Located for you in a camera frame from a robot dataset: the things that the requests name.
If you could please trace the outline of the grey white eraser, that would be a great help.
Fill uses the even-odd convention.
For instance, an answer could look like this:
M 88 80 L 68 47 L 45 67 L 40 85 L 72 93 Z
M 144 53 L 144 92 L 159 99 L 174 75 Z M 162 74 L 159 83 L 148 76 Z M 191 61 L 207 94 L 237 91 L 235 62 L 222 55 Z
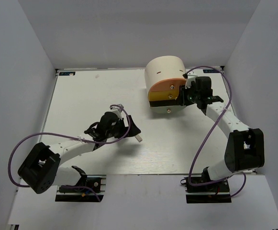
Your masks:
M 138 142 L 142 142 L 142 140 L 143 140 L 139 135 L 136 135 L 135 138 Z

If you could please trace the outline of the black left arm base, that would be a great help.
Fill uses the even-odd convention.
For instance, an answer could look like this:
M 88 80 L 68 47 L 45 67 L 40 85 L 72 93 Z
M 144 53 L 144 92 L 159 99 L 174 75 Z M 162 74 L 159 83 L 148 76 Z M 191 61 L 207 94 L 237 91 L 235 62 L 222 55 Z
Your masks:
M 76 185 L 59 186 L 56 202 L 98 203 L 106 189 L 106 175 L 90 175 Z

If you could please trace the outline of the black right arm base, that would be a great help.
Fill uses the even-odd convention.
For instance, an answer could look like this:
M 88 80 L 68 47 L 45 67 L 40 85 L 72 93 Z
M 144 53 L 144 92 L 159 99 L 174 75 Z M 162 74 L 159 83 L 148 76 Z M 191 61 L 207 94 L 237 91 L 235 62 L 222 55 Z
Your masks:
M 192 186 L 189 184 L 188 177 L 184 177 L 180 180 L 180 184 L 185 186 L 187 204 L 220 204 L 232 202 L 227 181 L 211 185 Z

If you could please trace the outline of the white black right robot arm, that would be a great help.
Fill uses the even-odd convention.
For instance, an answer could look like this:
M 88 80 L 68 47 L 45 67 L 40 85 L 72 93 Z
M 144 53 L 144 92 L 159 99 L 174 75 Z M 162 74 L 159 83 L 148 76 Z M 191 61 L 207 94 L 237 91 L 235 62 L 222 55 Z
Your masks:
M 241 122 L 221 97 L 213 95 L 210 77 L 190 75 L 179 92 L 183 105 L 195 104 L 204 115 L 214 121 L 211 129 L 218 127 L 227 137 L 223 159 L 204 168 L 197 184 L 189 179 L 190 185 L 202 186 L 207 191 L 213 191 L 219 182 L 236 173 L 264 166 L 265 148 L 262 130 L 251 128 Z

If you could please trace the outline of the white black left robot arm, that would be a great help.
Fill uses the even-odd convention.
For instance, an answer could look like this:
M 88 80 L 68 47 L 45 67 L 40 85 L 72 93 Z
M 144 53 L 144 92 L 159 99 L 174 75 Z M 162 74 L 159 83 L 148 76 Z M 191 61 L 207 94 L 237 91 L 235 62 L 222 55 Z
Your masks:
M 141 130 L 132 117 L 127 116 L 128 125 L 124 123 L 119 111 L 106 112 L 99 122 L 95 122 L 79 137 L 68 139 L 53 145 L 39 142 L 34 145 L 18 169 L 18 175 L 37 194 L 45 192 L 51 186 L 62 186 L 68 190 L 87 190 L 87 174 L 77 166 L 62 165 L 88 152 L 96 151 L 106 145 L 108 139 L 120 141 L 135 137 L 138 141 Z

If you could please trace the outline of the yellow drawer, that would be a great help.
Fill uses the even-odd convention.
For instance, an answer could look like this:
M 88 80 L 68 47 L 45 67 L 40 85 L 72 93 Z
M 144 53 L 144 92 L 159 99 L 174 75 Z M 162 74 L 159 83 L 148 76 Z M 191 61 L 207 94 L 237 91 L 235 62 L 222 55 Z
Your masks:
M 179 90 L 149 92 L 148 100 L 150 102 L 174 100 L 178 97 L 178 95 L 179 95 Z

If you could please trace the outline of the grey bottom drawer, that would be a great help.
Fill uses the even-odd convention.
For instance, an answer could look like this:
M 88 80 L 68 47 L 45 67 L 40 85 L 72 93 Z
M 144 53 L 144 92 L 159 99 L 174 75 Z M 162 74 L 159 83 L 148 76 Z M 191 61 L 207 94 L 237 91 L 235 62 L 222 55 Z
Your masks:
M 186 108 L 185 105 L 180 105 L 180 103 L 173 100 L 162 100 L 162 101 L 149 101 L 150 109 L 154 113 L 158 114 L 169 114 L 175 113 Z

